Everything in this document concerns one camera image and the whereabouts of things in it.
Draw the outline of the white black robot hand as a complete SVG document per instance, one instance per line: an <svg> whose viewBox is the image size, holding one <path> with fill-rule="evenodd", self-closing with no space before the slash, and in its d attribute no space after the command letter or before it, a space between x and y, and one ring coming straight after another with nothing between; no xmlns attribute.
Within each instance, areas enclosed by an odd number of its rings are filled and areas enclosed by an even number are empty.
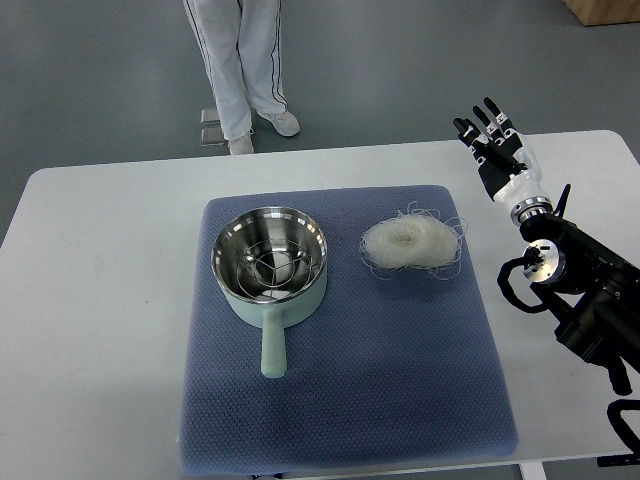
<svg viewBox="0 0 640 480"><path fill-rule="evenodd" d="M528 140L507 114L489 97L473 113L480 121L456 118L459 140L475 159L478 174L490 199L501 204L519 226L553 207L541 187L542 172Z"/></svg>

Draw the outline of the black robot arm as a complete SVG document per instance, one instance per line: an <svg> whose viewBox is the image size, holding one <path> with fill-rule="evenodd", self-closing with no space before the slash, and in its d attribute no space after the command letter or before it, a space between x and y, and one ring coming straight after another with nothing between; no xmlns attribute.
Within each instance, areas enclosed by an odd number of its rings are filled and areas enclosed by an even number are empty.
<svg viewBox="0 0 640 480"><path fill-rule="evenodd" d="M550 312L556 339L584 362L607 370L617 400L607 408L625 455L598 458L601 467L636 465L639 435L626 422L638 411L627 370L639 367L639 270L564 217L570 191L556 206L545 197L516 204L511 217L528 246L505 262L497 277L503 297L517 309Z"/></svg>

